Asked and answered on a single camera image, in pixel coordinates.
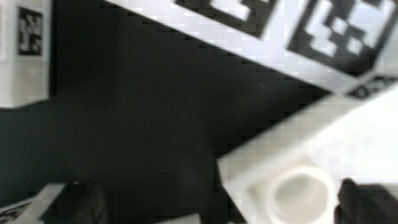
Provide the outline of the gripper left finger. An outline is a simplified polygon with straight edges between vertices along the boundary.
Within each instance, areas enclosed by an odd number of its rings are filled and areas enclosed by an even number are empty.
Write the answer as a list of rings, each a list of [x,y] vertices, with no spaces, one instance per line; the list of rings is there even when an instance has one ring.
[[[0,224],[111,224],[98,182],[47,184],[31,198],[0,207]]]

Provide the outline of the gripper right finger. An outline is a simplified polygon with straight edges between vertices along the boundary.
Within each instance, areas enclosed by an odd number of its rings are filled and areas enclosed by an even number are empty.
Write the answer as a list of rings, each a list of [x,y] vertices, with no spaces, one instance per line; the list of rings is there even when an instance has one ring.
[[[398,224],[398,198],[381,184],[343,180],[335,224]]]

